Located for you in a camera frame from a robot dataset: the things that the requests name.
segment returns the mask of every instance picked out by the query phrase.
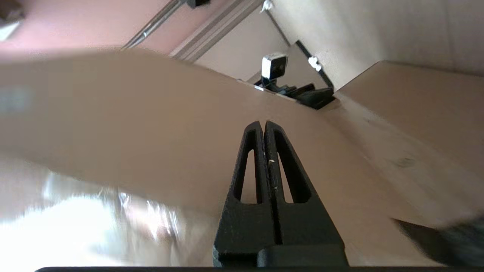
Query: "metal rod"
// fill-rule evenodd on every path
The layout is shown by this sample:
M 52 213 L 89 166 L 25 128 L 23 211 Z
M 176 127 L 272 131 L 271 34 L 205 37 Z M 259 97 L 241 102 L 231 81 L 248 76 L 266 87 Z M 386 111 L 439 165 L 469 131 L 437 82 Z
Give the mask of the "metal rod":
M 131 40 L 129 40 L 125 46 L 121 48 L 121 51 L 133 48 L 143 42 L 183 4 L 183 0 L 171 0 L 168 2 L 163 9 L 161 9 Z

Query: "black object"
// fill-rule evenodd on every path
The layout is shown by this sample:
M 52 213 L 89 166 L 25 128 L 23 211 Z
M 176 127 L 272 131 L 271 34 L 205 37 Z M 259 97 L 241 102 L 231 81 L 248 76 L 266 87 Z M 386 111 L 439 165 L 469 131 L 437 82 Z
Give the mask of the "black object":
M 210 4 L 210 0 L 186 0 L 186 3 L 192 8 L 196 8 L 202 5 Z
M 428 258 L 450 266 L 484 266 L 484 216 L 434 229 L 395 222 Z
M 297 41 L 296 45 L 307 58 L 310 58 L 312 56 L 300 41 Z M 277 77 L 282 75 L 278 75 L 275 78 L 265 78 L 261 76 L 261 79 L 254 83 L 254 85 L 262 86 L 263 88 L 266 88 L 270 91 L 293 98 L 305 106 L 309 106 L 314 109 L 321 109 L 335 99 L 333 97 L 334 85 L 329 77 L 324 73 L 323 69 L 319 70 L 318 74 L 324 80 L 326 85 L 328 85 L 328 87 L 316 90 L 313 83 L 310 83 L 301 88 L 297 88 L 295 86 L 290 87 L 287 85 L 279 87 L 277 86 Z
M 240 202 L 254 150 L 257 204 Z M 294 203 L 286 203 L 277 155 Z M 213 245 L 216 267 L 348 266 L 345 246 L 284 130 L 247 126 Z

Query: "white clip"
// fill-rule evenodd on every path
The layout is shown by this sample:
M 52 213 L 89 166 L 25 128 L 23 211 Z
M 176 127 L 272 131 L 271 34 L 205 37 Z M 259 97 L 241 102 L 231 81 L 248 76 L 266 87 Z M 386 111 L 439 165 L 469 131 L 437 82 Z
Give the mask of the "white clip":
M 274 3 L 272 3 L 271 0 L 265 0 L 264 3 L 262 4 L 262 10 L 259 13 L 263 13 L 264 11 L 270 10 L 273 7 L 274 7 Z
M 321 64 L 318 64 L 319 62 L 318 58 L 315 56 L 308 58 L 307 62 L 309 62 L 311 67 L 313 67 L 318 72 L 321 71 L 321 69 L 323 69 L 323 66 L 321 66 Z

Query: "white wall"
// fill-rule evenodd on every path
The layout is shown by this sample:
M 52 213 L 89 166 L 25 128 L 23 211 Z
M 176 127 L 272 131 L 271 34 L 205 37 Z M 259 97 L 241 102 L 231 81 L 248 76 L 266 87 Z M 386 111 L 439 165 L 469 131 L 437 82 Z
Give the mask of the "white wall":
M 269 16 L 259 11 L 254 10 L 195 63 L 248 80 L 260 71 L 262 57 L 286 51 L 288 46 Z

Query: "pink wall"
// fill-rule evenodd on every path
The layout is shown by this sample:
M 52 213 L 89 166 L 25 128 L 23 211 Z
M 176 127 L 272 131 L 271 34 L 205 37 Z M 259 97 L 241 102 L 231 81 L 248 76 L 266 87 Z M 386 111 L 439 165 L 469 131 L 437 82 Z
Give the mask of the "pink wall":
M 168 0 L 19 0 L 26 20 L 14 36 L 0 43 L 7 54 L 44 54 L 51 49 L 119 47 L 131 39 Z M 191 10 L 181 7 L 155 32 L 145 47 L 169 53 L 217 11 L 224 0 Z

